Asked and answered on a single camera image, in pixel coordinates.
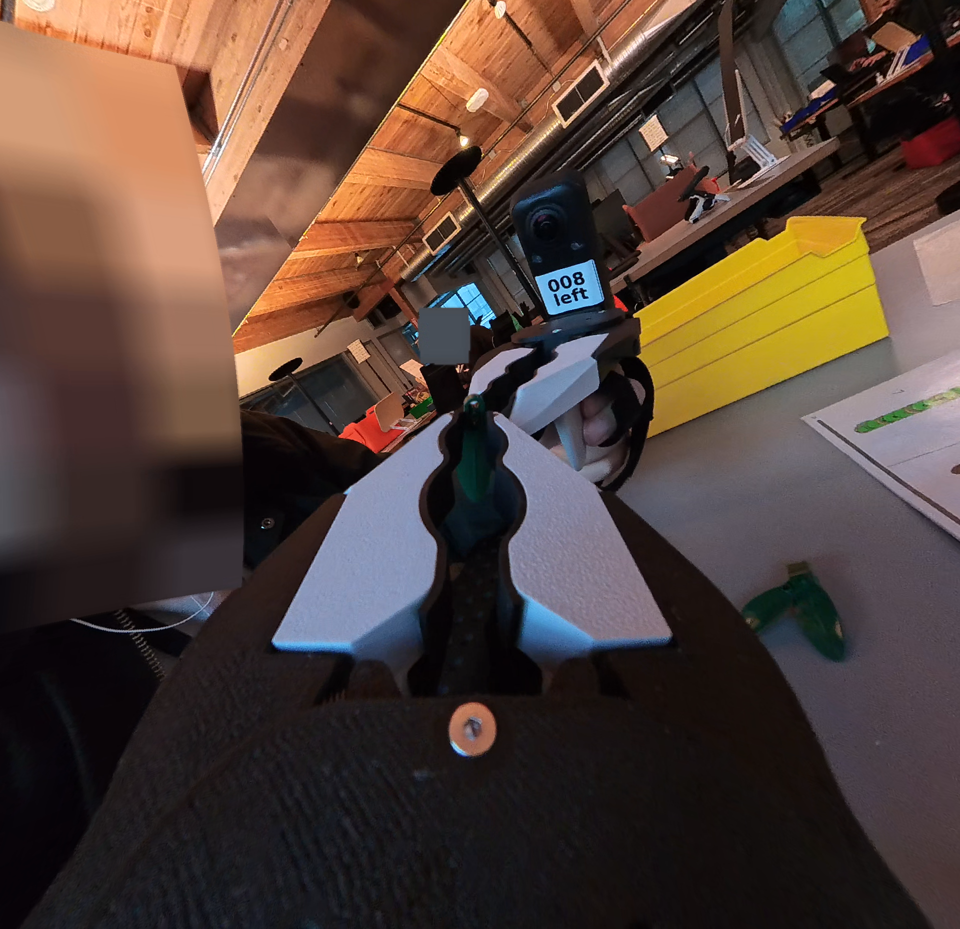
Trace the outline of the person's dark jacket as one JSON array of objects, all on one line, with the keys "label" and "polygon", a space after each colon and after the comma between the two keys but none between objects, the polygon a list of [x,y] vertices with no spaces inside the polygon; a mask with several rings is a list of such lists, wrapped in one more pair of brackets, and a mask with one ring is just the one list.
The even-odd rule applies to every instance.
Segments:
[{"label": "person's dark jacket", "polygon": [[2,634],[2,927],[24,921],[75,850],[188,640],[72,621]]}]

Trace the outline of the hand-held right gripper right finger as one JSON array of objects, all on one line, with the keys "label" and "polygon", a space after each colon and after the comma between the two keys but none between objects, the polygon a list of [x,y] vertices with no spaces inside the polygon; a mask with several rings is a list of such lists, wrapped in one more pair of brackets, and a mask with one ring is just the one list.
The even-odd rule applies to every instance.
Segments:
[{"label": "hand-held right gripper right finger", "polygon": [[600,491],[498,412],[486,416],[516,515],[500,551],[504,691],[540,694],[570,659],[673,634]]}]

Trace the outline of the person's left forearm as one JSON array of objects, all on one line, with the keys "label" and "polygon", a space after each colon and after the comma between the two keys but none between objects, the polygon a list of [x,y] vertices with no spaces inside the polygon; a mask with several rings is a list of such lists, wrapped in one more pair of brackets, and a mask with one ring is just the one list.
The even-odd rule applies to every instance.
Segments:
[{"label": "person's left forearm", "polygon": [[240,410],[244,567],[255,570],[331,496],[387,459],[285,417]]}]

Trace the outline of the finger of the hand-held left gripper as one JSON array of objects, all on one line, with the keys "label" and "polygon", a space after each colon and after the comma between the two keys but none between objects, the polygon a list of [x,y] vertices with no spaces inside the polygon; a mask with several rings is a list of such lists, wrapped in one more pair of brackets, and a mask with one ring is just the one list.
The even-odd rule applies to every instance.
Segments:
[{"label": "finger of the hand-held left gripper", "polygon": [[510,421],[528,435],[545,429],[592,395],[600,385],[594,353],[605,334],[584,335],[557,346],[554,357],[516,390]]},{"label": "finger of the hand-held left gripper", "polygon": [[552,412],[546,378],[535,382],[550,357],[543,344],[497,349],[478,366],[466,395],[468,412]]}]

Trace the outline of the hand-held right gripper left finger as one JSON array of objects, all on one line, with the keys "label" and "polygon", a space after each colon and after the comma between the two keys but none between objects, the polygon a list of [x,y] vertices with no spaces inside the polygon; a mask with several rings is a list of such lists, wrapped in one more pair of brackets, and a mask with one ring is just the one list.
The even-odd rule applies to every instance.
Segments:
[{"label": "hand-held right gripper left finger", "polygon": [[384,662],[438,696],[451,631],[450,545],[461,413],[439,416],[346,493],[272,637],[286,652]]}]

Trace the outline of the person's left hand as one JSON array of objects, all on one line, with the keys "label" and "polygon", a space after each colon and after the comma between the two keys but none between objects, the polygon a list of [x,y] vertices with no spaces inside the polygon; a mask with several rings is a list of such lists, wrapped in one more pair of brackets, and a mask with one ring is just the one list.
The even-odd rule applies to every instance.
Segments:
[{"label": "person's left hand", "polygon": [[584,479],[600,486],[619,477],[630,455],[631,428],[640,419],[646,396],[642,381],[617,370],[580,403],[585,446],[580,474]]}]

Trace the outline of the orange safety vest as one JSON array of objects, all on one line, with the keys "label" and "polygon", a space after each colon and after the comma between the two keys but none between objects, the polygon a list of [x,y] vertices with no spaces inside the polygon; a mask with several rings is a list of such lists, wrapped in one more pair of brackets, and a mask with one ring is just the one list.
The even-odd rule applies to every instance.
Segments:
[{"label": "orange safety vest", "polygon": [[360,443],[374,453],[391,453],[428,422],[430,419],[426,417],[419,420],[401,418],[385,431],[378,421],[374,407],[370,407],[361,419],[343,429],[340,439]]}]

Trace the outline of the red container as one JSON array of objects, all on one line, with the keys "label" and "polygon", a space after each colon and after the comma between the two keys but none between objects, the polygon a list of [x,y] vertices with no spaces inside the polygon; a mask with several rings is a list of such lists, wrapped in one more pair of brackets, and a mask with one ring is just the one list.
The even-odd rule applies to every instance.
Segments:
[{"label": "red container", "polygon": [[918,170],[942,165],[959,155],[959,121],[947,117],[900,142],[901,155],[907,169]]}]

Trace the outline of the grey desk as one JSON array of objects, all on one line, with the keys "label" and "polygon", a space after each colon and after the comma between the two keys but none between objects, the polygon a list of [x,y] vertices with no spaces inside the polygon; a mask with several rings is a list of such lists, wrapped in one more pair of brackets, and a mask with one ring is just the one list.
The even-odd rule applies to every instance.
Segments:
[{"label": "grey desk", "polygon": [[891,335],[654,437],[620,492],[738,607],[806,561],[847,658],[763,639],[846,800],[935,927],[958,927],[958,543],[802,418],[958,347],[913,238],[871,256]]},{"label": "grey desk", "polygon": [[831,138],[803,152],[792,153],[765,175],[751,178],[745,189],[733,191],[728,202],[720,202],[698,221],[681,219],[663,234],[642,245],[638,261],[611,280],[612,290],[620,292],[628,281],[636,281],[652,273],[677,254],[688,251],[715,231],[732,224],[755,205],[774,198],[778,191],[795,179],[807,179],[819,163],[834,156],[838,149],[839,139]]}]

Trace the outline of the silver air duct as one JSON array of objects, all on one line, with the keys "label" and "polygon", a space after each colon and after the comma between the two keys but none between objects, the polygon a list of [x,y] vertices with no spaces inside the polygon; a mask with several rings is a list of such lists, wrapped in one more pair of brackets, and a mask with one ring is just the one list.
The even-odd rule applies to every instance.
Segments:
[{"label": "silver air duct", "polygon": [[700,52],[700,35],[712,16],[686,11],[658,26],[652,35],[627,40],[612,56],[606,89],[588,102],[570,126],[558,116],[548,117],[510,154],[475,194],[486,217],[499,232],[511,226],[509,203],[526,182],[561,169],[583,169],[600,155],[630,122],[666,100],[667,88],[678,83],[690,60]]}]

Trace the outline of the yellow plastic bin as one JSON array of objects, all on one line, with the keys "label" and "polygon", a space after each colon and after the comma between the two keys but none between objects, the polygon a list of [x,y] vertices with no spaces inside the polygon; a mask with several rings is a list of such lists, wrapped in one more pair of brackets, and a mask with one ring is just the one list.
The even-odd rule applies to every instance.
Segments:
[{"label": "yellow plastic bin", "polygon": [[863,216],[792,216],[636,315],[649,435],[886,338]]}]

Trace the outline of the dark green leaf piece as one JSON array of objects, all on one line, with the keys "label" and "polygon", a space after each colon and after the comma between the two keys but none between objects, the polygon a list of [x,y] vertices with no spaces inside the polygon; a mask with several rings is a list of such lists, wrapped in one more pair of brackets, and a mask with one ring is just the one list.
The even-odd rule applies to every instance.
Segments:
[{"label": "dark green leaf piece", "polygon": [[462,405],[462,450],[457,478],[464,496],[479,504],[495,481],[488,445],[488,412],[479,394],[466,397]]}]

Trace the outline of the open instruction booklet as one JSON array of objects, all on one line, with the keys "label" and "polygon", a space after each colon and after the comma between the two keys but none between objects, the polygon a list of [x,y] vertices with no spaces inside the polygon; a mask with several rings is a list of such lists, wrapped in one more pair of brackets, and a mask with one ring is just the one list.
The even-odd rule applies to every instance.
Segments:
[{"label": "open instruction booklet", "polygon": [[959,352],[811,412],[803,422],[959,538]]}]

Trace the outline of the green double leaf piece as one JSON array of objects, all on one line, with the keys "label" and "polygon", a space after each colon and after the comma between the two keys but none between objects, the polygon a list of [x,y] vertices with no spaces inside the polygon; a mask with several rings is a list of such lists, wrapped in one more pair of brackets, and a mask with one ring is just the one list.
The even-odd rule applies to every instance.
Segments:
[{"label": "green double leaf piece", "polygon": [[750,599],[741,615],[757,635],[790,616],[825,659],[846,658],[845,636],[833,600],[805,561],[786,566],[787,581]]}]

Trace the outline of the black floor lamp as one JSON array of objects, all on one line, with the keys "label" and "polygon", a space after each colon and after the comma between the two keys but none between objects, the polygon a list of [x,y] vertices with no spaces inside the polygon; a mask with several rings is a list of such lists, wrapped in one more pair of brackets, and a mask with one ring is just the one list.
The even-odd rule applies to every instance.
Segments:
[{"label": "black floor lamp", "polygon": [[543,306],[543,301],[540,298],[534,282],[531,280],[528,273],[523,269],[510,246],[498,233],[497,227],[495,227],[494,223],[485,212],[481,202],[476,196],[474,188],[470,183],[470,176],[481,163],[482,157],[483,152],[478,145],[461,147],[457,153],[455,153],[438,169],[433,180],[431,181],[430,192],[433,196],[438,198],[448,195],[455,188],[458,188],[462,192],[466,202],[470,207],[472,207],[474,214],[486,228],[488,235],[494,241],[498,250],[504,255],[517,280],[530,296],[537,315],[543,320],[546,320],[546,311]]},{"label": "black floor lamp", "polygon": [[294,357],[283,362],[280,366],[270,371],[268,380],[270,383],[279,384],[282,380],[287,380],[309,403],[316,412],[319,419],[322,420],[331,435],[339,437],[341,431],[336,428],[328,414],[320,406],[317,400],[305,388],[303,383],[296,377],[296,372],[302,367],[304,360],[302,357]]}]

